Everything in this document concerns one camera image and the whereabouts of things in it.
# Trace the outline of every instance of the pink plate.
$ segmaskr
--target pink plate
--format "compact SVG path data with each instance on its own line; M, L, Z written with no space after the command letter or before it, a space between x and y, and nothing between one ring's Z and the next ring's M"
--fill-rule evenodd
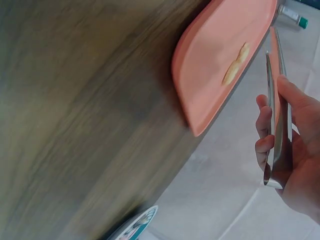
M182 35L172 61L175 88L199 136L217 114L273 20L277 0L213 0ZM244 43L250 53L234 80L223 78Z

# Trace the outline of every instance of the wood grain surface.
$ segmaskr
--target wood grain surface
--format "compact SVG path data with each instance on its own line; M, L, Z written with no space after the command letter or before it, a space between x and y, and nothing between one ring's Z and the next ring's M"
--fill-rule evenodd
M209 0L0 1L0 239L94 240L201 138L170 74Z

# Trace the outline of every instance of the white floor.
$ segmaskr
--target white floor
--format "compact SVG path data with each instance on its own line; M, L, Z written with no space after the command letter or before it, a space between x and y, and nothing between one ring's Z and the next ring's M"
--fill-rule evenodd
M320 100L320 11L288 0L308 18L306 30L279 19L288 78ZM267 93L265 49L196 151L157 201L159 211L140 240L319 240L320 227L288 208L261 184L254 144L255 98Z

